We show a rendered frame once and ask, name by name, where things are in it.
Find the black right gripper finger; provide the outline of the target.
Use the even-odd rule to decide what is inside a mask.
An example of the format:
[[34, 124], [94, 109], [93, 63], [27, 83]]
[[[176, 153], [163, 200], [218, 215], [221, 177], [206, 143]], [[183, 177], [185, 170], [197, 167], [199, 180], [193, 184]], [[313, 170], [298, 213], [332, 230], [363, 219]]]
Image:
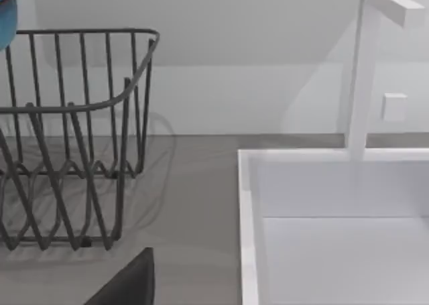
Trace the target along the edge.
[[154, 249], [146, 247], [83, 305], [154, 305]]

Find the white sink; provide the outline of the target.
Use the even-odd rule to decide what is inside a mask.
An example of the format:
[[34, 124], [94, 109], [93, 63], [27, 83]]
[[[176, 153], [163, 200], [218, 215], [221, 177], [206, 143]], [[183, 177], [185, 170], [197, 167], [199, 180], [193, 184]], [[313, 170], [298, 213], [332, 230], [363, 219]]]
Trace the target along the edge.
[[241, 149], [242, 305], [429, 305], [429, 149]]

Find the blue cup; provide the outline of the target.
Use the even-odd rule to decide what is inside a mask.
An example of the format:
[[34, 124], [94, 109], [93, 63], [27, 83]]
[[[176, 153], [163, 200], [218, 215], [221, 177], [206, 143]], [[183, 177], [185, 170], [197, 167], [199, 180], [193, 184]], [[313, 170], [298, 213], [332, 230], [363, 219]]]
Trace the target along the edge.
[[0, 0], [0, 51], [10, 45], [17, 31], [17, 0]]

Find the tall white tap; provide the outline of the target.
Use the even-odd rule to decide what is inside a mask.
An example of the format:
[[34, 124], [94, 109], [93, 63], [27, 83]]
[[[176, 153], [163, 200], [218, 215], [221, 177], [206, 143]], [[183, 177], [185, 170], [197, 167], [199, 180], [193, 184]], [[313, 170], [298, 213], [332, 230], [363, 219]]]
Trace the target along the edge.
[[426, 8], [414, 0], [359, 0], [351, 73], [349, 127], [345, 150], [354, 161], [429, 161], [429, 148], [367, 148], [367, 134], [380, 21], [410, 29], [425, 22]]

